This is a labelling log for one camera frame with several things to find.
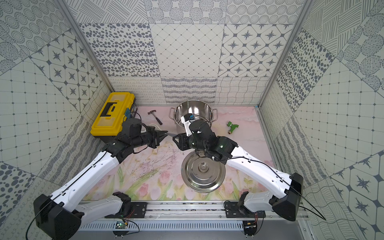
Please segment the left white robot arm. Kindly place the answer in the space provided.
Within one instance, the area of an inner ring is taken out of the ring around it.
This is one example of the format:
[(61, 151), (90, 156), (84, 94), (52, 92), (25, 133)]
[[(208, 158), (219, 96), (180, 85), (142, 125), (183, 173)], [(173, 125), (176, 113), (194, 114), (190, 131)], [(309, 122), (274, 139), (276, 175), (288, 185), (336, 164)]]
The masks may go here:
[(84, 196), (112, 169), (118, 167), (138, 147), (156, 149), (167, 131), (147, 126), (140, 119), (123, 122), (123, 129), (82, 171), (51, 195), (34, 200), (33, 223), (53, 240), (68, 240), (80, 227), (100, 218), (123, 219), (134, 210), (131, 198), (122, 192), (81, 206)]

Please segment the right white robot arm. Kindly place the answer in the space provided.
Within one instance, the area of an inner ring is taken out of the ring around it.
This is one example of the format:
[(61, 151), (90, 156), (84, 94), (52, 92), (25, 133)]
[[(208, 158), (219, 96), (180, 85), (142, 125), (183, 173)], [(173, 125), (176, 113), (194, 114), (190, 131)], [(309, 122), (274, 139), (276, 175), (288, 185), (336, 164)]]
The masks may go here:
[(173, 141), (181, 151), (191, 150), (181, 168), (189, 188), (199, 193), (215, 191), (224, 182), (229, 166), (267, 189), (256, 194), (243, 192), (238, 201), (240, 212), (273, 211), (285, 220), (296, 220), (300, 203), (305, 200), (300, 174), (290, 175), (258, 160), (230, 138), (216, 136), (208, 122), (195, 120), (191, 114), (182, 117), (182, 124), (185, 133), (174, 136)]

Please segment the stainless steel pot lid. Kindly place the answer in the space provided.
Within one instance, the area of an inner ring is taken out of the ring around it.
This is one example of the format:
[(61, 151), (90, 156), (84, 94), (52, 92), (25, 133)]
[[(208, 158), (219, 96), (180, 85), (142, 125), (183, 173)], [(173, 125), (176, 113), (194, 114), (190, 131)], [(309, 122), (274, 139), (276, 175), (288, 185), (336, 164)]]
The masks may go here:
[(198, 193), (210, 193), (225, 180), (226, 168), (222, 163), (190, 152), (183, 160), (181, 175), (184, 183)]

